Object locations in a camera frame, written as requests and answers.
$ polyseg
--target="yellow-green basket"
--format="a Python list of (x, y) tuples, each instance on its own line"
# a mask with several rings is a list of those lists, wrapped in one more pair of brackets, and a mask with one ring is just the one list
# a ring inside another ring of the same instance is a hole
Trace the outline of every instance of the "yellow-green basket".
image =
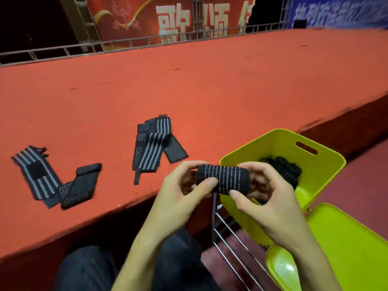
[[(316, 155), (301, 148), (306, 146), (307, 149), (310, 148), (308, 150), (315, 151)], [(258, 161), (270, 156), (283, 156), (302, 169), (295, 194), (303, 211), (346, 164), (341, 154), (297, 133), (276, 129), (222, 157), (220, 165), (236, 166), (245, 161)], [(256, 243), (273, 243), (252, 218), (237, 209), (229, 196), (221, 195), (221, 203)]]

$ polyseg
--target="dark pants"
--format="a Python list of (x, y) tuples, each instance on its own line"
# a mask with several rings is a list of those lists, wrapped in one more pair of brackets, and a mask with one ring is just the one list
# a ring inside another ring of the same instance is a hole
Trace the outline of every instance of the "dark pants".
[[(61, 263), (53, 291), (109, 291), (118, 275), (112, 254), (86, 246)], [(182, 228), (171, 235), (158, 254), (152, 291), (220, 291), (201, 262), (201, 246)]]

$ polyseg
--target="metal frame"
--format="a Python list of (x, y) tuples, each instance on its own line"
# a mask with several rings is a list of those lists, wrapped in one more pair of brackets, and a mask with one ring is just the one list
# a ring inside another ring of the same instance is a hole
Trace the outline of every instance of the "metal frame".
[[(242, 276), (236, 271), (233, 264), (227, 259), (226, 254), (222, 252), (221, 248), (218, 246), (216, 240), (219, 239), (220, 243), (223, 243), (227, 246), (230, 253), (236, 258), (238, 263), (243, 267), (245, 272), (250, 276), (250, 278), (253, 280), (253, 282), (259, 287), (261, 291), (265, 291), (263, 287), (260, 285), (259, 281), (255, 278), (255, 276), (249, 271), (249, 269), (246, 267), (246, 265), (241, 261), (241, 259), (235, 254), (233, 249), (228, 245), (226, 239), (222, 236), (221, 231), (217, 230), (217, 227), (222, 224), (226, 227), (226, 229), (237, 239), (237, 241), (241, 244), (241, 246), (250, 254), (250, 256), (255, 260), (255, 262), (261, 267), (261, 269), (272, 279), (272, 281), (276, 284), (272, 276), (268, 273), (267, 268), (265, 265), (263, 265), (254, 255), (253, 253), (248, 249), (248, 247), (240, 240), (240, 238), (235, 234), (235, 232), (231, 229), (230, 225), (226, 223), (226, 221), (222, 218), (222, 216), (218, 213), (222, 209), (222, 204), (217, 205), (217, 194), (213, 195), (213, 207), (212, 207), (212, 213), (211, 213), (211, 228), (212, 228), (212, 235), (211, 235), (211, 242), (212, 244), (218, 249), (224, 260), (227, 262), (227, 264), (230, 266), (236, 277), (240, 280), (240, 282), (244, 285), (244, 287), (250, 291), (250, 288), (248, 287), (248, 284), (244, 281)], [(268, 246), (260, 245), (265, 252), (269, 250)]]
[[(87, 6), (87, 2), (80, 2), (77, 0), (74, 0), (75, 3), (77, 4), (77, 8), (79, 9), (79, 5), (81, 6)], [(169, 35), (164, 35), (164, 36), (149, 36), (149, 37), (141, 37), (141, 38), (130, 38), (130, 39), (120, 39), (120, 40), (112, 40), (112, 41), (89, 41), (88, 43), (82, 43), (82, 44), (75, 44), (75, 45), (68, 45), (68, 46), (58, 46), (58, 47), (50, 47), (50, 48), (40, 48), (40, 49), (30, 49), (30, 50), (22, 50), (22, 51), (12, 51), (12, 52), (5, 52), (5, 53), (0, 53), (0, 58), (4, 56), (10, 56), (10, 55), (15, 55), (15, 54), (28, 54), (28, 56), (31, 58), (31, 60), (25, 60), (25, 61), (20, 61), (20, 62), (13, 62), (13, 63), (1, 63), (0, 62), (0, 67), (4, 66), (12, 66), (12, 65), (20, 65), (20, 64), (26, 64), (26, 63), (34, 63), (34, 62), (43, 62), (43, 61), (50, 61), (50, 60), (57, 60), (57, 59), (64, 59), (64, 58), (71, 58), (71, 57), (79, 57), (79, 56), (88, 56), (88, 55), (95, 55), (95, 54), (102, 54), (102, 53), (111, 53), (111, 52), (119, 52), (119, 51), (127, 51), (127, 50), (135, 50), (135, 49), (142, 49), (142, 48), (151, 48), (151, 47), (158, 47), (158, 46), (165, 46), (169, 45), (171, 43), (168, 43), (168, 38), (171, 38), (173, 36), (179, 37), (182, 35), (187, 36), (187, 40), (183, 41), (183, 39), (179, 39), (179, 41), (174, 42), (173, 44), (182, 44), (182, 43), (190, 43), (194, 41), (203, 41), (207, 39), (222, 39), (222, 38), (229, 38), (229, 37), (235, 37), (235, 36), (241, 36), (241, 35), (247, 35), (247, 34), (257, 34), (257, 33), (264, 33), (267, 31), (278, 31), (278, 30), (284, 30), (288, 28), (289, 24), (289, 19), (291, 16), (291, 9), (292, 9), (292, 3), (293, 0), (283, 0), (282, 4), (282, 13), (280, 15), (280, 20), (277, 23), (269, 23), (269, 24), (259, 24), (259, 25), (248, 25), (248, 26), (243, 26), (243, 27), (229, 27), (226, 29), (222, 29), (223, 31), (227, 31), (227, 36), (217, 36), (217, 37), (212, 37), (210, 35), (211, 32), (219, 31), (219, 29), (211, 29), (208, 31), (205, 31), (203, 29), (203, 13), (200, 10), (200, 5), (203, 4), (203, 0), (193, 0), (193, 26), (194, 30), (189, 33), (181, 33), (181, 34), (169, 34)], [(85, 24), (87, 26), (92, 26), (95, 27), (94, 23), (88, 23)], [(264, 28), (264, 31), (258, 31), (258, 28)], [(245, 29), (252, 27), (253, 32), (252, 33), (245, 33)], [(238, 30), (236, 34), (229, 34), (230, 30)], [(161, 38), (163, 39), (164, 43), (161, 44), (151, 44), (151, 40), (153, 38)], [(145, 44), (144, 46), (138, 46), (134, 47), (133, 42), (134, 41), (139, 41), (139, 40), (144, 40)], [(120, 45), (120, 49), (115, 48), (116, 43), (128, 43), (127, 48), (122, 48)], [(111, 50), (107, 50), (106, 46), (111, 46)], [(79, 48), (80, 52), (82, 54), (71, 54), (69, 52), (69, 49), (71, 48)], [(63, 56), (59, 57), (52, 57), (52, 58), (38, 58), (37, 53), (43, 52), (43, 51), (50, 51), (50, 50), (57, 50), (57, 49), (63, 49)]]

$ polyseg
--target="blue banner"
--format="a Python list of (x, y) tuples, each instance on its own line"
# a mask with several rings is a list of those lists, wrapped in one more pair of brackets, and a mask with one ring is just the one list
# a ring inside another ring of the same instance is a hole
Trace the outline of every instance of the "blue banner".
[(307, 27), (383, 28), (388, 27), (388, 0), (294, 0), (290, 15), (307, 19)]

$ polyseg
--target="fingernail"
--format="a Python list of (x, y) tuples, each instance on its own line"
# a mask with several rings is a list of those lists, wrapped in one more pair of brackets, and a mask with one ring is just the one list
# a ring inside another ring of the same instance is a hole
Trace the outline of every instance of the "fingernail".
[(210, 188), (213, 189), (215, 186), (218, 184), (218, 179), (217, 178), (208, 178), (206, 179), (206, 185)]
[(235, 199), (237, 197), (237, 194), (238, 194), (238, 192), (236, 190), (230, 190), (229, 191), (229, 196), (232, 199)]

